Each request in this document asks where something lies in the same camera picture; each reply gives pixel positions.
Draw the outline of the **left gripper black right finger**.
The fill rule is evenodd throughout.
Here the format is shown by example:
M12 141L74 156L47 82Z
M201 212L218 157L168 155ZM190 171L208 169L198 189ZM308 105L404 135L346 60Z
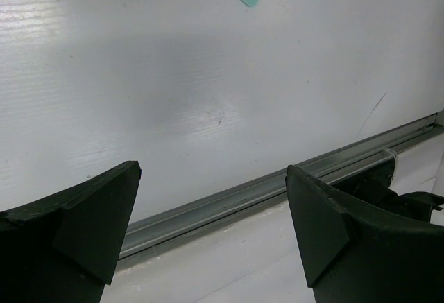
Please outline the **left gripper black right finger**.
M317 302L442 302L443 198L377 180L352 193L297 166L285 179L308 287Z

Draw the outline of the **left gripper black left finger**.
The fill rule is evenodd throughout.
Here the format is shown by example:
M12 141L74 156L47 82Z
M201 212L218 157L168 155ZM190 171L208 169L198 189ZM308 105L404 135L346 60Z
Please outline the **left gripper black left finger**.
M142 170L124 162L1 212L2 302L99 302L111 284Z

